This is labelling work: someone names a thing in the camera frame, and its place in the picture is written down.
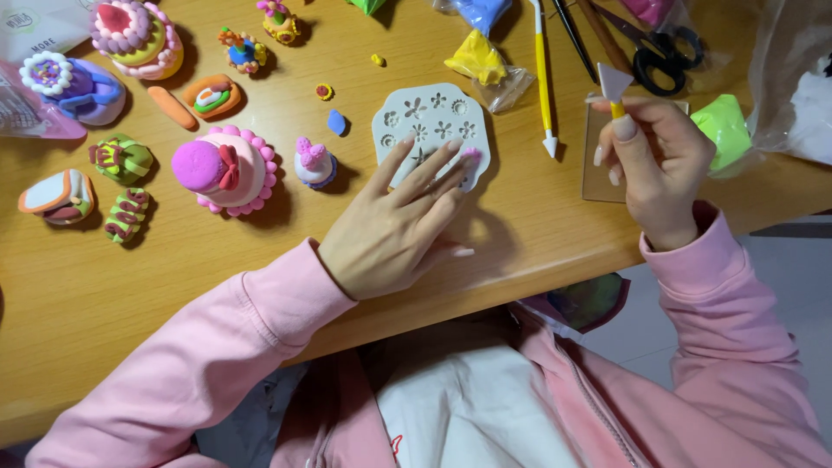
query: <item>clay bow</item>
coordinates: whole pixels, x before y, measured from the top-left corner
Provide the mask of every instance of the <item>clay bow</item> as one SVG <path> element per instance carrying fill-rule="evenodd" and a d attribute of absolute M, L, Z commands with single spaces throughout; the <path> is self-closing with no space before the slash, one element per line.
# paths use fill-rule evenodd
<path fill-rule="evenodd" d="M 267 17 L 273 17 L 275 15 L 275 10 L 281 13 L 286 12 L 286 7 L 281 5 L 281 2 L 283 2 L 283 0 L 269 0 L 264 2 L 258 2 L 257 7 L 261 10 L 265 10 L 265 15 Z"/>
<path fill-rule="evenodd" d="M 306 137 L 298 138 L 295 149 L 300 154 L 301 166 L 309 170 L 314 169 L 326 157 L 326 147 L 320 143 L 312 146 L 312 142 Z"/>
<path fill-rule="evenodd" d="M 234 190 L 240 183 L 240 164 L 237 158 L 237 150 L 233 146 L 220 146 L 220 159 L 228 166 L 228 170 L 222 175 L 220 188 L 223 190 Z"/>

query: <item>yellow clay piece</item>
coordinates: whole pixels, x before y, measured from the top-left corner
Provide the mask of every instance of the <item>yellow clay piece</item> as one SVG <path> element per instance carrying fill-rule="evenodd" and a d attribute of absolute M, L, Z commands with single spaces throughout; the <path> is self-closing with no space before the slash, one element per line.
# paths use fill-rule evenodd
<path fill-rule="evenodd" d="M 148 13 L 153 17 L 153 32 L 145 45 L 140 49 L 134 49 L 130 53 L 108 53 L 107 56 L 109 58 L 119 62 L 121 65 L 138 67 L 139 65 L 148 63 L 159 55 L 159 52 L 161 52 L 161 49 L 167 43 L 165 25 L 152 12 Z"/>
<path fill-rule="evenodd" d="M 621 104 L 620 102 L 610 102 L 610 109 L 612 109 L 612 118 L 624 117 L 626 114 L 624 104 Z"/>
<path fill-rule="evenodd" d="M 497 84 L 506 76 L 503 58 L 477 29 L 471 31 L 463 45 L 445 65 L 466 77 L 477 78 L 482 85 Z"/>

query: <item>long fingernail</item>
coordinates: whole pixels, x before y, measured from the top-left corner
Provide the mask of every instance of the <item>long fingernail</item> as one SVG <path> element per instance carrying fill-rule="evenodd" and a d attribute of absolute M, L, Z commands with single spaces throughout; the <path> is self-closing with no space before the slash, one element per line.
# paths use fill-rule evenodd
<path fill-rule="evenodd" d="M 408 132 L 408 134 L 405 135 L 404 138 L 402 138 L 402 143 L 404 143 L 405 145 L 409 145 L 410 143 L 415 142 L 415 141 L 416 141 L 416 132 L 414 132 L 413 130 Z"/>
<path fill-rule="evenodd" d="M 612 121 L 612 132 L 616 134 L 619 142 L 629 142 L 636 135 L 636 122 L 632 120 L 630 114 L 624 114 L 624 117 L 619 117 Z"/>
<path fill-rule="evenodd" d="M 459 250 L 453 251 L 452 255 L 456 256 L 456 257 L 460 257 L 460 256 L 471 256 L 474 253 L 475 252 L 473 251 L 473 249 L 459 249 Z"/>
<path fill-rule="evenodd" d="M 598 147 L 595 148 L 595 158 L 592 159 L 592 164 L 594 164 L 595 167 L 601 166 L 601 156 L 603 156 L 603 154 L 604 148 L 602 148 L 601 145 L 598 145 Z"/>
<path fill-rule="evenodd" d="M 456 137 L 448 142 L 448 151 L 450 152 L 457 152 L 461 147 L 463 147 L 463 139 L 460 137 Z"/>

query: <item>tile floor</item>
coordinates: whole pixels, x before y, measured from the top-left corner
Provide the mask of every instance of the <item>tile floor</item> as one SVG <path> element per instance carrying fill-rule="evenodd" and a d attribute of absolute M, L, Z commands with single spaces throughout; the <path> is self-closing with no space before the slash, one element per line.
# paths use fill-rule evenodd
<path fill-rule="evenodd" d="M 741 236 L 739 241 L 757 276 L 775 290 L 775 313 L 797 337 L 810 399 L 832 447 L 832 239 Z M 656 278 L 647 265 L 619 273 L 632 280 L 627 304 L 615 319 L 588 333 L 585 346 L 671 388 L 668 361 L 676 351 L 676 330 L 658 306 Z M 28 448 L 13 451 L 23 456 Z"/>

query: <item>pink hoodie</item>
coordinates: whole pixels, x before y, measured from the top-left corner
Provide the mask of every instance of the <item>pink hoodie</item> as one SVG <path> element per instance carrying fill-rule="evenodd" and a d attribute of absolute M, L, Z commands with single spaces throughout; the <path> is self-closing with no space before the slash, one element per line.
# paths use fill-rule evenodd
<path fill-rule="evenodd" d="M 664 388 L 575 345 L 535 316 L 518 350 L 545 376 L 563 424 L 596 468 L 831 467 L 806 399 L 797 348 L 748 256 L 718 211 L 676 251 L 641 252 L 676 325 Z M 67 410 L 27 466 L 222 466 L 199 455 L 213 426 L 323 324 L 354 306 L 304 241 L 271 265 L 233 276 L 174 315 L 87 398 Z M 353 350 L 318 359 L 287 409 L 273 467 L 394 468 L 390 440 Z"/>

